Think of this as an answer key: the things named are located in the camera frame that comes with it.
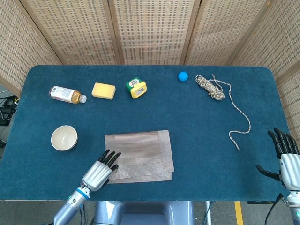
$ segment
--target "bottle cap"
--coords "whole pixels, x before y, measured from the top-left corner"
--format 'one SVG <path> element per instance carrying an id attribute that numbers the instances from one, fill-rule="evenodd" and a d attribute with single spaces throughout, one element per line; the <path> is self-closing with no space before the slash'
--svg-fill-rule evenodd
<path id="1" fill-rule="evenodd" d="M 79 102 L 85 103 L 85 102 L 86 102 L 86 95 L 81 95 L 81 96 L 79 97 Z"/>

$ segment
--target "robotic hand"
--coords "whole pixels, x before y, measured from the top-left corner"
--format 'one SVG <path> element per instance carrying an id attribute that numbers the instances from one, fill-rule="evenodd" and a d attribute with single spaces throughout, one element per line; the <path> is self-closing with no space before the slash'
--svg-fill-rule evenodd
<path id="1" fill-rule="evenodd" d="M 268 131 L 275 144 L 275 150 L 280 163 L 279 174 L 268 172 L 260 165 L 256 168 L 263 175 L 281 181 L 282 185 L 290 191 L 287 197 L 287 206 L 290 207 L 295 225 L 300 225 L 300 154 L 297 143 L 292 136 L 284 134 L 274 128 L 276 134 Z"/>
<path id="2" fill-rule="evenodd" d="M 109 150 L 106 150 L 98 161 L 87 171 L 81 180 L 80 187 L 68 198 L 67 202 L 62 206 L 54 217 L 54 225 L 67 225 L 75 216 L 77 211 L 81 209 L 84 203 L 89 200 L 91 191 L 98 191 L 109 181 L 109 175 L 119 166 L 113 163 L 117 160 L 121 153 L 113 151 L 107 157 Z"/>

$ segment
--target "yellow sponge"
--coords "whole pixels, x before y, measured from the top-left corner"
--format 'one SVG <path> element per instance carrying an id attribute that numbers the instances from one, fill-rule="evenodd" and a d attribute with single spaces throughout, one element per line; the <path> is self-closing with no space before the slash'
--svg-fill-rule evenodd
<path id="1" fill-rule="evenodd" d="M 95 83 L 92 91 L 92 96 L 112 100 L 115 91 L 116 87 L 113 85 L 105 83 Z"/>

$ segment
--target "wicker screen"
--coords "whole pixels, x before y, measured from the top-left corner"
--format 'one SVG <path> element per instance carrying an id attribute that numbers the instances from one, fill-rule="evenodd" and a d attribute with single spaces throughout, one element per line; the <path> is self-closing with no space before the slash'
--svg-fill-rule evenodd
<path id="1" fill-rule="evenodd" d="M 21 0 L 64 64 L 116 64 L 107 1 Z"/>
<path id="2" fill-rule="evenodd" d="M 203 0 L 186 64 L 226 64 L 264 2 Z"/>
<path id="3" fill-rule="evenodd" d="M 257 24 L 234 65 L 259 65 L 280 78 L 300 60 L 300 1 L 277 0 Z"/>
<path id="4" fill-rule="evenodd" d="M 282 84 L 278 90 L 291 134 L 300 144 L 300 71 Z"/>
<path id="5" fill-rule="evenodd" d="M 125 64 L 179 64 L 193 0 L 113 0 Z"/>
<path id="6" fill-rule="evenodd" d="M 61 62 L 18 4 L 0 1 L 0 82 L 20 95 L 30 68 Z"/>

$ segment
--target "bowl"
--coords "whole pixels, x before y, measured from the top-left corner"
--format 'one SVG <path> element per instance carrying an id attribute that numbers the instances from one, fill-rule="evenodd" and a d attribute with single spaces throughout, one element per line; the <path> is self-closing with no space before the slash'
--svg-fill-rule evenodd
<path id="1" fill-rule="evenodd" d="M 58 127 L 51 136 L 51 144 L 58 151 L 66 151 L 73 148 L 77 143 L 77 132 L 69 126 Z"/>

